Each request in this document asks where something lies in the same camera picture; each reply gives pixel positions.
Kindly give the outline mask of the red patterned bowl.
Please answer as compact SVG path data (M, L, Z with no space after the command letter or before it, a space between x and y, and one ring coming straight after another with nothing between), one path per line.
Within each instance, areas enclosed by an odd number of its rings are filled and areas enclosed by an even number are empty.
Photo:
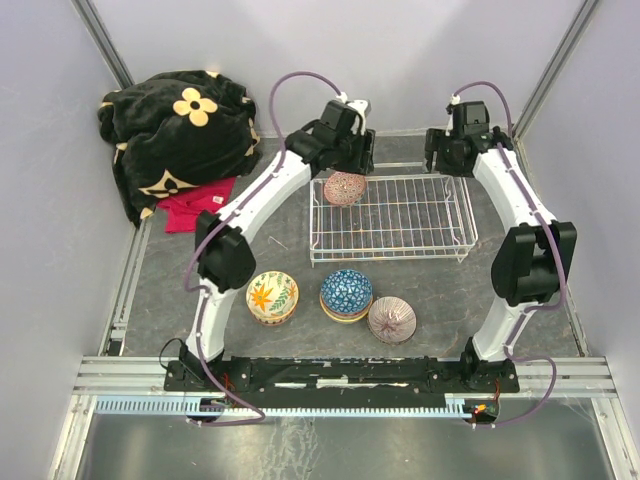
M366 177L364 175L335 172L327 179L323 193L330 204L348 206L358 202L365 189Z

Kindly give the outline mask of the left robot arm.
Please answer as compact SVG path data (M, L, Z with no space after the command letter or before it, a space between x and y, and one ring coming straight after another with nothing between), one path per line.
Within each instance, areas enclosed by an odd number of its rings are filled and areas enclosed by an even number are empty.
M188 266L198 281L185 284L186 291L198 293L199 304L179 354L187 379L198 389L212 389L220 381L217 360L224 352L230 310L254 274L251 244L266 220L327 169L372 172L375 133L366 126L370 110L368 100L340 95L329 101L318 119L279 137L277 155L235 200L216 214L200 215Z

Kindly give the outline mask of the white wire dish rack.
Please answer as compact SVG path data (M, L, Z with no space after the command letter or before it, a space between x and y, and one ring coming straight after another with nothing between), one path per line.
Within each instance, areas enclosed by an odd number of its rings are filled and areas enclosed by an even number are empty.
M467 257L478 240L467 181L421 173L418 162L381 164L362 196L338 206L325 193L327 174L309 186L312 265Z

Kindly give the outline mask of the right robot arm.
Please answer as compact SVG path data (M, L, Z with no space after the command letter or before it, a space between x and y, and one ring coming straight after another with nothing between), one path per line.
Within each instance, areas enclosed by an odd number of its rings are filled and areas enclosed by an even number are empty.
M463 386L481 391L494 381L495 369L511 363L513 347L534 314L554 309L552 298L565 297L577 230L543 205L518 165L511 139L491 126L483 102L453 96L447 114L446 128L426 133L425 167L477 180L505 231L491 265L495 298L458 368Z

